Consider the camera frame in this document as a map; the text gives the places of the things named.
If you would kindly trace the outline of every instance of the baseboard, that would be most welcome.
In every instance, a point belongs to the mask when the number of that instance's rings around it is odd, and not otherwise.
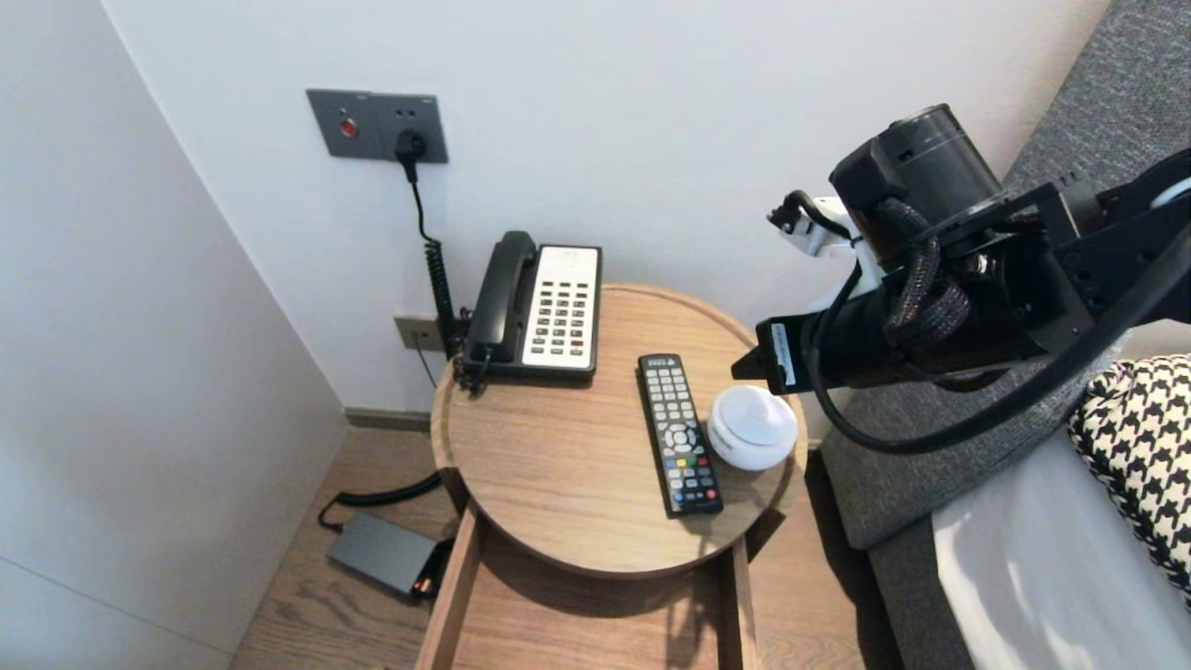
[[[343,417],[355,428],[430,432],[430,414],[425,412],[393,412],[387,409],[345,407],[343,408]]]

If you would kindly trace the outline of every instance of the black cable bundle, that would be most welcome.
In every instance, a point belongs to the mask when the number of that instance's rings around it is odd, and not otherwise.
[[[877,205],[886,221],[906,233],[928,227],[910,205],[887,198]],[[972,309],[964,288],[950,277],[939,276],[939,238],[928,237],[913,249],[905,286],[885,321],[890,340],[910,352],[933,347],[955,332]]]

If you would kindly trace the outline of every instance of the gray wall plate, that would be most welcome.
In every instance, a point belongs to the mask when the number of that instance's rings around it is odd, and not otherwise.
[[[314,111],[314,119],[323,133],[323,140],[326,142],[326,150],[332,156],[394,159],[392,156],[385,155],[376,113],[372,106],[372,96],[367,90],[311,88],[306,90],[306,96]],[[358,129],[356,137],[348,137],[339,129],[339,124],[344,119],[355,121]]]
[[[380,126],[381,145],[387,149],[388,159],[397,159],[392,155],[392,148],[397,146],[397,136],[403,130],[412,129],[426,138],[426,155],[418,162],[447,162],[447,138],[443,136],[442,120],[438,118],[437,98],[373,93],[372,107]]]

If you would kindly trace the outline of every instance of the white jar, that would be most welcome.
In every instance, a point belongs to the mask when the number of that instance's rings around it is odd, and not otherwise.
[[[798,419],[781,399],[756,387],[719,394],[707,421],[711,447],[729,465],[766,470],[784,462],[798,439]]]

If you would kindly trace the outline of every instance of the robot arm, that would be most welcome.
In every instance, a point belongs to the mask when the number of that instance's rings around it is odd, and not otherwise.
[[[771,214],[804,252],[854,255],[856,270],[831,308],[757,324],[732,375],[775,395],[815,392],[848,434],[829,388],[975,390],[1025,361],[1087,365],[1104,349],[1093,342],[1134,324],[1186,323],[1189,174],[1185,150],[1104,193],[1070,174],[1010,198],[946,105],[898,121],[831,173],[838,200],[796,190]],[[977,433],[900,449],[849,438],[912,453]]]

